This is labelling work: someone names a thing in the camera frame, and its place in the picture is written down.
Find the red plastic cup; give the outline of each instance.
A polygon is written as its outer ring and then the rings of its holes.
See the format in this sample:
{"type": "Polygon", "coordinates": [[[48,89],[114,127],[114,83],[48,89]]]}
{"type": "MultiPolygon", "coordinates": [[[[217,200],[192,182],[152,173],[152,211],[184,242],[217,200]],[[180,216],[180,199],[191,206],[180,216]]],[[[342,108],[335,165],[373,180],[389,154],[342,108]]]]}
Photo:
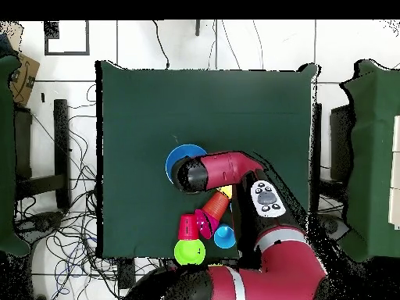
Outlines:
{"type": "Polygon", "coordinates": [[[198,239],[196,215],[184,214],[180,217],[178,239],[180,241],[194,241],[198,239]]]}

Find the green plastic cup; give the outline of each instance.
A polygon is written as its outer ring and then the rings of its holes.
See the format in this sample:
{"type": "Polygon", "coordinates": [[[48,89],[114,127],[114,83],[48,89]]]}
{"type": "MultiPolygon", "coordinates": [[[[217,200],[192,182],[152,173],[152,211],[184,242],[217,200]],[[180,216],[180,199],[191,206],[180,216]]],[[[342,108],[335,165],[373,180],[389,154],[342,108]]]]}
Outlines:
{"type": "Polygon", "coordinates": [[[205,247],[200,239],[178,241],[173,250],[175,259],[180,265],[199,265],[205,258],[205,247]]]}

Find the white tile floor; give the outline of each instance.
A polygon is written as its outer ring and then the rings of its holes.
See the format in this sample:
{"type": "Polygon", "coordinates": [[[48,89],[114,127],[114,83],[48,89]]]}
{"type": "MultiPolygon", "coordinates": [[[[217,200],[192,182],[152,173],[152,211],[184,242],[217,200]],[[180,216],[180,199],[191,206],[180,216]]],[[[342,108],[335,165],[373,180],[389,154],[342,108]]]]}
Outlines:
{"type": "MultiPolygon", "coordinates": [[[[23,27],[21,52],[40,62],[37,82],[28,107],[43,123],[50,135],[54,134],[52,111],[55,98],[66,98],[72,107],[92,105],[95,100],[94,61],[106,59],[128,69],[154,68],[164,69],[166,60],[160,50],[152,21],[90,21],[90,55],[45,56],[43,22],[20,22],[23,27]]],[[[297,70],[305,63],[317,63],[322,66],[318,77],[317,101],[323,105],[323,133],[321,164],[330,166],[329,115],[334,107],[348,103],[345,93],[338,83],[350,79],[353,75],[354,62],[359,59],[375,59],[379,64],[393,68],[400,66],[400,20],[256,20],[255,24],[262,43],[262,53],[257,33],[252,20],[224,20],[218,22],[218,69],[235,70],[238,68],[232,55],[230,44],[243,70],[297,70]]],[[[213,20],[202,20],[200,36],[195,36],[194,20],[159,21],[159,38],[164,51],[170,59],[170,69],[206,69],[215,67],[215,47],[210,48],[215,40],[213,20]]],[[[84,21],[61,21],[60,39],[49,41],[50,52],[84,51],[84,21]]],[[[70,109],[70,117],[75,115],[95,114],[95,107],[70,109]]],[[[71,120],[72,131],[87,140],[89,149],[85,163],[96,171],[95,155],[95,119],[79,117],[71,120]]],[[[71,141],[72,158],[79,162],[80,150],[71,141]]],[[[34,120],[32,125],[31,167],[35,177],[54,173],[53,142],[34,120]]],[[[79,170],[71,163],[72,178],[79,170]]],[[[322,177],[329,178],[329,170],[322,169],[322,177]]],[[[79,182],[73,190],[73,198],[84,192],[84,185],[79,182]]],[[[24,206],[31,199],[25,199],[24,206]]],[[[75,211],[83,210],[80,202],[75,211]]],[[[56,210],[54,193],[37,196],[33,213],[56,210]]],[[[49,241],[49,247],[60,253],[59,248],[49,241]]],[[[59,261],[53,256],[42,240],[34,253],[34,289],[51,298],[57,287],[54,277],[55,265],[59,261]]],[[[147,259],[138,259],[139,266],[148,264],[147,259]]],[[[73,289],[67,295],[59,295],[56,300],[77,300],[79,292],[88,279],[84,276],[73,277],[66,283],[67,289],[73,289]]],[[[107,290],[103,280],[91,280],[87,293],[79,300],[115,300],[107,290]]]]}

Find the blue plastic cup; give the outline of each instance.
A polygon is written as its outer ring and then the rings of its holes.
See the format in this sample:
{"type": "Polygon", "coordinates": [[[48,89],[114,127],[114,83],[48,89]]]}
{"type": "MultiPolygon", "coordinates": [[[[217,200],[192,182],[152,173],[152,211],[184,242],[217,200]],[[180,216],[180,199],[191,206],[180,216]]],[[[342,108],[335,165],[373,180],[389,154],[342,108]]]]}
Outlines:
{"type": "Polygon", "coordinates": [[[236,243],[234,230],[227,224],[220,224],[214,234],[214,242],[219,248],[231,248],[236,243]]]}
{"type": "Polygon", "coordinates": [[[166,175],[171,183],[171,170],[176,161],[188,156],[194,158],[195,156],[203,156],[207,152],[200,146],[193,144],[184,144],[176,147],[166,158],[166,175]]]}

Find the green panel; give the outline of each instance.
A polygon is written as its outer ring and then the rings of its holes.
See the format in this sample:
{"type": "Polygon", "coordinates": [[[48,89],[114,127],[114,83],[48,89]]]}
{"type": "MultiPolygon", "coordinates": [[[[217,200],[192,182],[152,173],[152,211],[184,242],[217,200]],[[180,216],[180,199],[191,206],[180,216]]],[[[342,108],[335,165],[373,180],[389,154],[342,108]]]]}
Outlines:
{"type": "Polygon", "coordinates": [[[347,221],[360,239],[350,241],[345,236],[341,245],[358,261],[372,256],[400,257],[400,232],[388,222],[394,120],[400,115],[400,72],[382,70],[371,61],[361,62],[360,71],[365,75],[345,85],[356,115],[347,221]]]}
{"type": "MultiPolygon", "coordinates": [[[[212,194],[185,195],[169,182],[166,157],[182,144],[258,152],[307,209],[316,70],[120,70],[102,62],[103,255],[173,257],[180,215],[212,194]]],[[[209,258],[238,256],[204,242],[209,258]]]]}
{"type": "Polygon", "coordinates": [[[0,59],[0,251],[26,255],[29,245],[13,230],[16,192],[16,146],[14,141],[14,103],[9,75],[21,66],[14,56],[0,59]]]}

